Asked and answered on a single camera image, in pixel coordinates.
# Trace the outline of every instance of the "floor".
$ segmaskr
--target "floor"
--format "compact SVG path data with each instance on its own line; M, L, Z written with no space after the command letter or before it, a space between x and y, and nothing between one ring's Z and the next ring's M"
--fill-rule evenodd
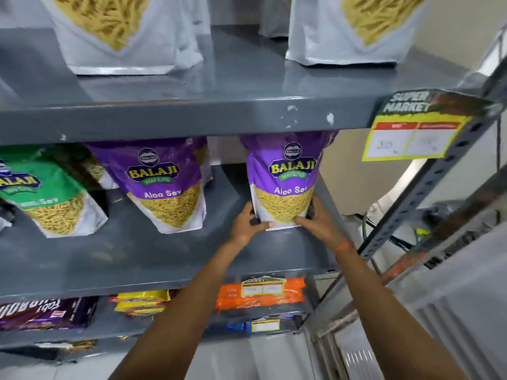
M106 380L124 354L85 357L77 364L0 369L3 380ZM322 380L305 333L199 345L186 380Z

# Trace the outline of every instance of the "orange thread bracelet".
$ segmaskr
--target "orange thread bracelet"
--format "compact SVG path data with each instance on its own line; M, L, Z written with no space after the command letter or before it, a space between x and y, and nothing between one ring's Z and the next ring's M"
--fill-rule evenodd
M338 256L338 252L340 252L342 249L345 249L347 247L355 249L355 245L352 244L350 241L348 241L348 240L344 241L338 247L336 247L336 249L335 249L335 257Z

